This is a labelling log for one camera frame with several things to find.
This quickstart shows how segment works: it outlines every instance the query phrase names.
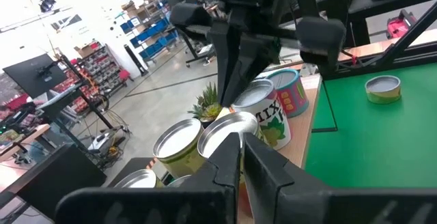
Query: monitor screen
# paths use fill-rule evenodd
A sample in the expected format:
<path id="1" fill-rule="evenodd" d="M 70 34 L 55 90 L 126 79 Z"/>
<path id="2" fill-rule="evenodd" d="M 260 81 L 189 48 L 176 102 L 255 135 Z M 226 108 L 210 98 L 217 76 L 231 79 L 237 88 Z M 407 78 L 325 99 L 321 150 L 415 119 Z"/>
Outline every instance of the monitor screen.
<path id="1" fill-rule="evenodd" d="M 44 54 L 6 67 L 3 71 L 29 96 L 36 98 L 67 79 L 65 73 L 57 65 L 50 68 L 46 74 L 40 74 L 43 67 L 52 63 L 53 60 Z"/>

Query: storage box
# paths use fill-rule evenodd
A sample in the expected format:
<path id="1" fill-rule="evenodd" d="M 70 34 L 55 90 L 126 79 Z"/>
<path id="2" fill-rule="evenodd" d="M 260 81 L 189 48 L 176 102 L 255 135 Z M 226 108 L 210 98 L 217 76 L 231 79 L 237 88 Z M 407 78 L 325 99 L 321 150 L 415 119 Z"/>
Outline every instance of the storage box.
<path id="1" fill-rule="evenodd" d="M 94 52 L 94 49 L 92 49 L 90 45 L 86 45 L 83 48 L 75 46 L 74 49 L 81 57 L 88 57 Z"/>

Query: succulent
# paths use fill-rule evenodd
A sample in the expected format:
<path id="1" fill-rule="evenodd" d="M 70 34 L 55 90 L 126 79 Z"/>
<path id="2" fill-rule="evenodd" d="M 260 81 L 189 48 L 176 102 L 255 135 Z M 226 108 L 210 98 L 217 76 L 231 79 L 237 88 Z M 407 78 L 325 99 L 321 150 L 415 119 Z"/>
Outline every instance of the succulent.
<path id="1" fill-rule="evenodd" d="M 200 120 L 203 122 L 209 122 L 215 120 L 216 117 L 219 116 L 221 109 L 222 109 L 221 105 L 219 105 L 218 103 L 211 104 L 210 106 L 206 107 L 206 109 L 203 111 Z"/>
<path id="2" fill-rule="evenodd" d="M 217 87 L 215 83 L 209 83 L 197 97 L 197 104 L 188 113 L 201 120 L 213 120 L 219 115 L 221 106 L 217 104 Z"/>
<path id="3" fill-rule="evenodd" d="M 203 115 L 203 108 L 199 105 L 193 104 L 193 110 L 189 111 L 195 118 L 200 118 Z"/>

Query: green mat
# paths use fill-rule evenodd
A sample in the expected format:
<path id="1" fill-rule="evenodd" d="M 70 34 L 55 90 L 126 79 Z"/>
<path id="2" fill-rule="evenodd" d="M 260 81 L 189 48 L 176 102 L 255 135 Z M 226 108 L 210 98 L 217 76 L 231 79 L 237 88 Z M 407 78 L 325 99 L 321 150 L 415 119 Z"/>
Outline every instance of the green mat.
<path id="1" fill-rule="evenodd" d="M 373 104 L 364 84 L 390 74 L 402 98 Z M 338 132 L 313 133 L 306 170 L 331 186 L 437 186 L 437 64 L 326 82 Z M 323 90 L 314 128 L 333 126 Z"/>

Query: white can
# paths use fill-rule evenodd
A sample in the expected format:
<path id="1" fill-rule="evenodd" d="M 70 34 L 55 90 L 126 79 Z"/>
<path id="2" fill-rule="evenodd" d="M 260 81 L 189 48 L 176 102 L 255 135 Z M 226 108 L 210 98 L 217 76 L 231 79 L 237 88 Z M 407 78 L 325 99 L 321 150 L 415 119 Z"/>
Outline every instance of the white can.
<path id="1" fill-rule="evenodd" d="M 235 111 L 247 111 L 258 120 L 268 144 L 279 150 L 292 140 L 281 102 L 271 80 L 253 81 L 232 104 Z"/>

